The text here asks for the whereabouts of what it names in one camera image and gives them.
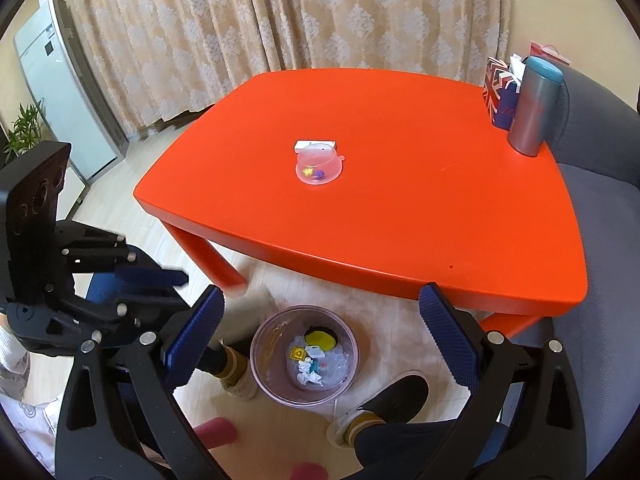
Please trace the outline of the yellow toy block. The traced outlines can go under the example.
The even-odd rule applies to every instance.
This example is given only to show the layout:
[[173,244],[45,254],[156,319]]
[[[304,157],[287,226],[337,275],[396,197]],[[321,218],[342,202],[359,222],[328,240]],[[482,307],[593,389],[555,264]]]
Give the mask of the yellow toy block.
[[293,347],[288,357],[293,361],[305,361],[308,358],[308,354],[303,347]]

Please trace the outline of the pink translucent trash bin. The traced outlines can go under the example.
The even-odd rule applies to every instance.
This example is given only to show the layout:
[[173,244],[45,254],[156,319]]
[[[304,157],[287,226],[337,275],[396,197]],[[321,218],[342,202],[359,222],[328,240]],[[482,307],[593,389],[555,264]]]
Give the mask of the pink translucent trash bin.
[[358,366],[352,329],[333,311],[317,306],[271,315],[250,346],[256,384],[289,408],[310,410],[335,401],[354,382]]

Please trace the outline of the person's left foot sock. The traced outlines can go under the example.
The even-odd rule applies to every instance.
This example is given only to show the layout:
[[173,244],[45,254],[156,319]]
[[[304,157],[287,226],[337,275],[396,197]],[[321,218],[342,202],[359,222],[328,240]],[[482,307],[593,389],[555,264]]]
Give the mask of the person's left foot sock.
[[230,396],[242,401],[253,399],[257,384],[250,370],[250,340],[218,344],[209,352],[210,374]]

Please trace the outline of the person's foot sock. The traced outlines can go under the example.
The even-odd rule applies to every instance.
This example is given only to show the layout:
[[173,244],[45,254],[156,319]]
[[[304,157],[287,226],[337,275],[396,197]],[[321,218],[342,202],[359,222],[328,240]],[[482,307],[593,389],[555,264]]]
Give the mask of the person's foot sock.
[[362,430],[411,422],[424,407],[429,393],[427,379],[421,372],[405,372],[367,401],[334,419],[326,437],[336,448],[352,448]]
[[257,384],[250,370],[250,340],[218,344],[209,352],[210,374],[230,396],[242,401],[253,399]]

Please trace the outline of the person's right foot sock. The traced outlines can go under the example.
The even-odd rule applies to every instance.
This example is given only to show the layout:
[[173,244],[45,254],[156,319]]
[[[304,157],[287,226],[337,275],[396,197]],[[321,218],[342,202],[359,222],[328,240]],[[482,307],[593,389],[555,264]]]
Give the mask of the person's right foot sock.
[[326,437],[336,448],[352,448],[362,430],[411,422],[424,407],[429,393],[427,379],[421,372],[405,372],[367,401],[334,419]]

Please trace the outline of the white standing air conditioner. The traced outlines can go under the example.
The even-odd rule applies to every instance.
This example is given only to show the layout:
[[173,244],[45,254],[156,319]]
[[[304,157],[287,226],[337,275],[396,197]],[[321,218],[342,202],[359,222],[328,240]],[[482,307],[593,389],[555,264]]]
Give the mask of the white standing air conditioner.
[[72,146],[72,166],[92,183],[124,159],[128,139],[93,75],[70,8],[64,0],[38,1],[14,48],[44,123]]

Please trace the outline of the green potted plant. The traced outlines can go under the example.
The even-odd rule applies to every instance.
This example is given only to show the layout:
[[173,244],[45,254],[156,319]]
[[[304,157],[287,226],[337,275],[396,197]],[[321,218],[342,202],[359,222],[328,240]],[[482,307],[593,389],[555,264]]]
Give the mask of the green potted plant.
[[6,133],[6,162],[21,156],[42,141],[42,104],[40,101],[18,107],[18,116]]

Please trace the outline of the clear plastic bowl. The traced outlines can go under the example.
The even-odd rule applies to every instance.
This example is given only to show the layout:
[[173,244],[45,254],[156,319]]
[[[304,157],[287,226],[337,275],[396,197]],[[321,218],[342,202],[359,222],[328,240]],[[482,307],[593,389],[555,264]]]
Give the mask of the clear plastic bowl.
[[344,157],[334,151],[310,150],[296,154],[295,173],[305,184],[322,185],[336,180],[342,173]]

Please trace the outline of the small white box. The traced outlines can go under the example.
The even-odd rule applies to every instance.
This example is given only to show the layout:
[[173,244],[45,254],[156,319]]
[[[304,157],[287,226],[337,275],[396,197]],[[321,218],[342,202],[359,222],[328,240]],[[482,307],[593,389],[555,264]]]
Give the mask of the small white box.
[[299,140],[294,144],[294,152],[296,154],[310,150],[334,151],[336,148],[335,141],[323,140]]

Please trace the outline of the beige patterned curtain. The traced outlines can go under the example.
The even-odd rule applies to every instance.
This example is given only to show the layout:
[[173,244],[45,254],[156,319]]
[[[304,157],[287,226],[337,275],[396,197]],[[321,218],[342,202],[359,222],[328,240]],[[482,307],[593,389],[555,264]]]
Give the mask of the beige patterned curtain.
[[199,112],[265,72],[384,68],[480,84],[512,0],[70,0],[127,132]]

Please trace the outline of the grey sofa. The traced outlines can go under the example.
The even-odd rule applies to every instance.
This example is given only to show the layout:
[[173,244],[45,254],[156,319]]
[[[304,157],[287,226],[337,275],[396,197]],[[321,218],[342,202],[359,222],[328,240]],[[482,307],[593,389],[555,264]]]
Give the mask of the grey sofa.
[[587,471],[638,478],[639,114],[574,68],[546,141],[570,193],[588,292],[553,333],[565,346],[584,412]]

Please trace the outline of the union jack tissue box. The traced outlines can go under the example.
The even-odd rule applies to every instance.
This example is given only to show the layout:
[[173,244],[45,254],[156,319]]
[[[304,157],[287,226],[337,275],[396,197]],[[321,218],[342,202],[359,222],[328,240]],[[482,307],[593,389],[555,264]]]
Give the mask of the union jack tissue box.
[[509,131],[513,124],[521,79],[505,62],[488,58],[482,96],[491,125]]

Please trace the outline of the grey blue thermos bottle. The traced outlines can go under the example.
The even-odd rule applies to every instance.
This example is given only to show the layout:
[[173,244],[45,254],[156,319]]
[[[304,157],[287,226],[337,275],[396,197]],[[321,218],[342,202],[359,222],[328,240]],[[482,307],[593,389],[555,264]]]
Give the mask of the grey blue thermos bottle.
[[526,58],[518,106],[506,137],[515,151],[528,157],[538,155],[563,82],[562,70],[545,58]]

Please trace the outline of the pink box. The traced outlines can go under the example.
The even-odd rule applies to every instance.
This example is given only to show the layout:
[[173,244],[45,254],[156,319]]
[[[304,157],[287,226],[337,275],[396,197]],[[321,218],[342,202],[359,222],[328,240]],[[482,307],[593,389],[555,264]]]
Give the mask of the pink box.
[[540,44],[539,42],[531,41],[529,43],[529,55],[544,58],[549,62],[570,66],[570,60],[556,50],[552,44]]

